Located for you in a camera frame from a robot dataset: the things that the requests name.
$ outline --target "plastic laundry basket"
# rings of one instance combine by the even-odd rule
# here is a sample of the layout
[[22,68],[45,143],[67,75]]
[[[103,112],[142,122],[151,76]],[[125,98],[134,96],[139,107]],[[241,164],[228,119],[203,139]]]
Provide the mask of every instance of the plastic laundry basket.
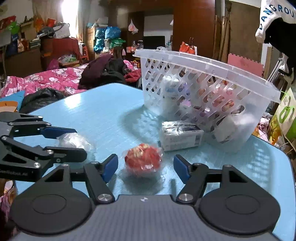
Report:
[[213,59],[163,50],[136,50],[144,103],[168,121],[197,124],[204,138],[236,152],[280,91],[266,80]]

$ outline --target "black screen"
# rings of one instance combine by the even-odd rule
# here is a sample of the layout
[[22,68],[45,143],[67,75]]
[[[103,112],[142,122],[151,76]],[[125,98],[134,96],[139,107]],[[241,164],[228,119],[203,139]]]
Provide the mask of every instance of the black screen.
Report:
[[164,36],[144,36],[144,49],[157,49],[157,47],[165,47]]

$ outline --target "green bag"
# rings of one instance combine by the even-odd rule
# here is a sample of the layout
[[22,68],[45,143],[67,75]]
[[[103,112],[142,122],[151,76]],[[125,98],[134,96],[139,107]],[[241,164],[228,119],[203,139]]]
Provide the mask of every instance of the green bag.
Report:
[[122,44],[125,42],[126,41],[123,39],[113,39],[113,40],[111,40],[110,48],[121,47]]
[[281,132],[289,141],[296,139],[296,100],[291,88],[283,96],[276,110]]
[[12,22],[7,26],[7,30],[11,32],[11,34],[17,34],[20,31],[20,25],[17,22]]

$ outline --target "pink floral blanket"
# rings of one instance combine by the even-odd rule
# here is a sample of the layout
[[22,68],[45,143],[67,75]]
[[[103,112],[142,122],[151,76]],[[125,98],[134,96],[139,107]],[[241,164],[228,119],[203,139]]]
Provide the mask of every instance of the pink floral blanket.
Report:
[[1,89],[1,97],[9,96],[19,91],[25,91],[25,96],[44,88],[68,91],[77,94],[85,90],[78,90],[81,74],[87,64],[66,69],[55,69],[32,74],[26,78],[8,76],[5,86]]

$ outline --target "blue cushion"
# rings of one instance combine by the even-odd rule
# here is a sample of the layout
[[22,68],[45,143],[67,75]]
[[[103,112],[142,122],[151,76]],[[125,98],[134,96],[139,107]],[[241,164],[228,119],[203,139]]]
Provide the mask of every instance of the blue cushion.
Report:
[[25,91],[20,91],[17,93],[14,93],[12,95],[6,96],[4,98],[1,98],[0,101],[16,101],[17,102],[17,111],[20,111],[20,107],[22,105],[22,101],[25,96]]

